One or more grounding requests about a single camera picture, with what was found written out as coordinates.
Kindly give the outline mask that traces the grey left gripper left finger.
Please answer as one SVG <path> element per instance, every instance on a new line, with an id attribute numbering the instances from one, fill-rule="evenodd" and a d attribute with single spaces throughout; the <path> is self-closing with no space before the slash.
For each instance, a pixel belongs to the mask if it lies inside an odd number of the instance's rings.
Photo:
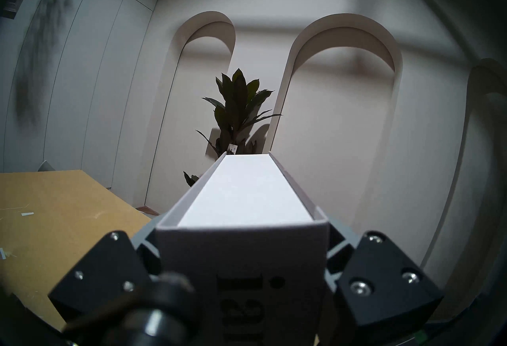
<path id="1" fill-rule="evenodd" d="M 155 239 L 157 222 L 149 222 L 132 237 L 108 231 L 56 284 L 48 297 L 65 321 L 95 311 L 161 273 Z"/>

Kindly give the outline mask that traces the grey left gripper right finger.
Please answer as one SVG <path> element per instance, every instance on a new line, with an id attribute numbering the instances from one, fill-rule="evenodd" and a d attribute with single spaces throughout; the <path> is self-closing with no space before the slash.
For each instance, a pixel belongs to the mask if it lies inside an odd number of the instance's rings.
<path id="1" fill-rule="evenodd" d="M 443 291 L 387 235 L 330 220 L 325 282 L 339 321 L 357 328 L 424 324 Z"/>

